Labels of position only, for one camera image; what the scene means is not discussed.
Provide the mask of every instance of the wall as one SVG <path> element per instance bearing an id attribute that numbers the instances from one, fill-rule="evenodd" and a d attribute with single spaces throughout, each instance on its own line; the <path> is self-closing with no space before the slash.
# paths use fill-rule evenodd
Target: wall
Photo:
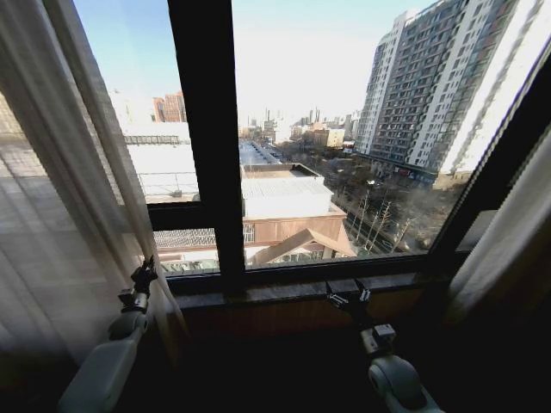
<path id="1" fill-rule="evenodd" d="M 411 312 L 423 290 L 373 294 L 369 313 L 379 323 Z M 350 318 L 325 300 L 295 301 L 183 312 L 195 340 L 221 337 L 254 338 L 351 325 Z"/>
<path id="2" fill-rule="evenodd" d="M 306 228 L 331 239 L 337 239 L 344 215 L 327 218 L 244 220 L 255 224 L 255 244 L 277 243 Z"/>
<path id="3" fill-rule="evenodd" d="M 331 193 L 264 196 L 245 200 L 246 217 L 312 217 L 325 215 Z"/>

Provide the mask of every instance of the beige wall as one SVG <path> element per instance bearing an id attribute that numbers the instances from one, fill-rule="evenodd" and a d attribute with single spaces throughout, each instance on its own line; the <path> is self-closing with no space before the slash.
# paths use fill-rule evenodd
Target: beige wall
<path id="1" fill-rule="evenodd" d="M 267 244 L 281 242 L 306 228 L 337 240 L 343 218 L 342 214 L 336 214 L 327 218 L 244 220 L 244 223 L 254 222 L 254 244 Z"/>

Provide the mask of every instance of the window frame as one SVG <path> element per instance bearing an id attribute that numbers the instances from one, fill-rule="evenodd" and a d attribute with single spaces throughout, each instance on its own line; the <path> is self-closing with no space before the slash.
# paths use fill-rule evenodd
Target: window frame
<path id="1" fill-rule="evenodd" d="M 175 292 L 386 274 L 451 280 L 468 256 L 457 247 L 471 224 L 480 212 L 499 208 L 516 173 L 551 124 L 551 113 L 540 110 L 551 89 L 547 43 L 428 252 L 245 269 L 231 1 L 168 0 L 168 4 L 201 200 L 147 208 L 154 231 L 214 228 L 220 260 L 220 271 L 168 277 Z"/>

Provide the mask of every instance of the brown roof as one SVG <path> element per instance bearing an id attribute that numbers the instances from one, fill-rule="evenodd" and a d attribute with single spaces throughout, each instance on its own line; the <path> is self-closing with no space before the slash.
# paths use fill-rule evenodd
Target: brown roof
<path id="1" fill-rule="evenodd" d="M 284 256 L 292 250 L 296 250 L 297 248 L 314 241 L 346 256 L 356 256 L 356 253 L 350 247 L 344 226 L 341 224 L 337 241 L 326 237 L 325 235 L 321 235 L 319 232 L 306 228 L 305 230 L 299 231 L 293 236 L 284 239 L 276 245 L 258 251 L 252 257 L 252 263 L 264 264 L 266 262 L 274 261 L 276 258 Z"/>

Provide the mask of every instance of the sky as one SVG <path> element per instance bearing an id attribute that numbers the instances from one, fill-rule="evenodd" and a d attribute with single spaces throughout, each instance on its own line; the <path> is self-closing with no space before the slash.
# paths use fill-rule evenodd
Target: sky
<path id="1" fill-rule="evenodd" d="M 149 99 L 180 87 L 164 0 L 74 0 L 108 89 Z M 427 0 L 234 0 L 240 122 L 362 108 L 377 43 Z"/>

